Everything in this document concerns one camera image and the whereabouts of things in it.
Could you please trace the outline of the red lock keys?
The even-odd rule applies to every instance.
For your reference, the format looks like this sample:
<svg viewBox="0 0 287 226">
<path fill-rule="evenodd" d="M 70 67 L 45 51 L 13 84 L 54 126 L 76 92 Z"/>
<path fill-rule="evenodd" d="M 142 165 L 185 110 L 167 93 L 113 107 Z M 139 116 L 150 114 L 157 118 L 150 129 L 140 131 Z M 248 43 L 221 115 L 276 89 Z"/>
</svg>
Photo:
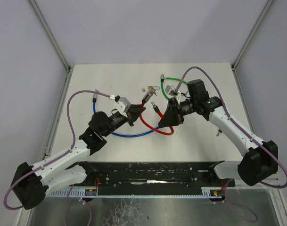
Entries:
<svg viewBox="0 0 287 226">
<path fill-rule="evenodd" d="M 156 94 L 156 89 L 155 88 L 151 88 L 151 92 L 152 92 L 152 95 L 155 95 L 155 96 L 157 96 L 157 94 Z"/>
</svg>

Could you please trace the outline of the brass padlock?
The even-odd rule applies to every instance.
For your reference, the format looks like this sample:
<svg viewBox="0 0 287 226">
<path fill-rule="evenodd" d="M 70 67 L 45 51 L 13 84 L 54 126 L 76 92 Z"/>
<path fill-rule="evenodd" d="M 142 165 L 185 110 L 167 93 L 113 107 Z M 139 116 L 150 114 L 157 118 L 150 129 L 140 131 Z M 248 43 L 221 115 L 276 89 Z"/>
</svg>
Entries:
<svg viewBox="0 0 287 226">
<path fill-rule="evenodd" d="M 148 86 L 148 90 L 159 90 L 159 86 Z"/>
</svg>

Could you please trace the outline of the green cable lock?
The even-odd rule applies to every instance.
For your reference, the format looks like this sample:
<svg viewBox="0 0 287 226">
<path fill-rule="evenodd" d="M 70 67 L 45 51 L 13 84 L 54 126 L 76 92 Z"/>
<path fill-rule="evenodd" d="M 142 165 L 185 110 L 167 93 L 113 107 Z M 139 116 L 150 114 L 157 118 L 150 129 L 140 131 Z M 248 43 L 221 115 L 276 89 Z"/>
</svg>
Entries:
<svg viewBox="0 0 287 226">
<path fill-rule="evenodd" d="M 175 87 L 173 85 L 167 85 L 166 87 L 164 86 L 164 81 L 165 80 L 172 80 L 172 81 L 178 81 L 180 82 L 181 79 L 174 78 L 174 77 L 165 77 L 164 74 L 160 75 L 160 82 L 161 82 L 161 91 L 163 96 L 168 100 L 172 97 L 175 97 L 178 102 L 180 102 L 181 97 L 185 97 L 188 94 L 188 91 L 186 92 L 180 92 L 177 91 L 174 93 Z"/>
</svg>

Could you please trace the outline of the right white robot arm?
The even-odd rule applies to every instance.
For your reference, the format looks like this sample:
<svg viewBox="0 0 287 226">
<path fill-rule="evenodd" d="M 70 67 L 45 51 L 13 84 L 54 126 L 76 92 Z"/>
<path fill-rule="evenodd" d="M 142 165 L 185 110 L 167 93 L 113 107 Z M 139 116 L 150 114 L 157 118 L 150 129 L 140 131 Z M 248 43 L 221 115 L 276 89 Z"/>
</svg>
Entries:
<svg viewBox="0 0 287 226">
<path fill-rule="evenodd" d="M 241 179 L 254 186 L 278 171 L 275 159 L 278 147 L 273 141 L 265 142 L 237 120 L 226 113 L 218 97 L 209 97 L 200 79 L 187 83 L 189 97 L 180 101 L 180 92 L 172 86 L 164 88 L 170 95 L 164 118 L 158 123 L 160 128 L 174 127 L 184 122 L 186 115 L 197 113 L 216 126 L 235 145 L 242 155 L 241 161 L 220 161 L 214 164 L 213 171 L 207 174 L 208 182 L 217 186 L 224 179 Z"/>
</svg>

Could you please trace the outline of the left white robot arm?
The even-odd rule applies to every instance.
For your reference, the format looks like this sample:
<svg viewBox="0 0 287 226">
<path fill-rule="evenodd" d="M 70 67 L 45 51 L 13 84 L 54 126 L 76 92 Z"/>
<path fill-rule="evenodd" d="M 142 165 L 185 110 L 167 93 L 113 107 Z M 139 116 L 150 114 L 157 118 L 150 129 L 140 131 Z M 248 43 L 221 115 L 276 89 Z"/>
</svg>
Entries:
<svg viewBox="0 0 287 226">
<path fill-rule="evenodd" d="M 133 126 L 145 111 L 143 105 L 131 105 L 126 112 L 118 106 L 111 116 L 99 111 L 92 115 L 88 128 L 72 145 L 46 160 L 29 165 L 20 164 L 11 182 L 21 208 L 30 210 L 40 204 L 46 195 L 66 186 L 83 183 L 90 186 L 96 175 L 86 159 L 99 151 L 106 143 L 105 137 L 125 123 Z"/>
</svg>

